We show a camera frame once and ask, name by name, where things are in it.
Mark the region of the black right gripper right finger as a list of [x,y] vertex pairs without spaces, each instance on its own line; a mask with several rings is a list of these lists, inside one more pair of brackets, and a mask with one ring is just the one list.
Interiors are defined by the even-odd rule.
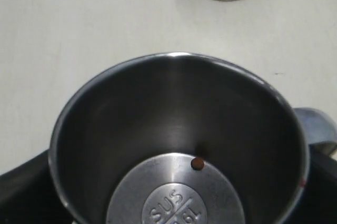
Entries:
[[310,174],[304,194],[287,223],[336,224],[336,160],[310,148]]

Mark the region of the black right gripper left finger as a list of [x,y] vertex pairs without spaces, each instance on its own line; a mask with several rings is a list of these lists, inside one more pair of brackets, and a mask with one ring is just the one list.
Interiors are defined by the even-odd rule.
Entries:
[[48,151],[1,175],[1,223],[72,223],[54,188]]

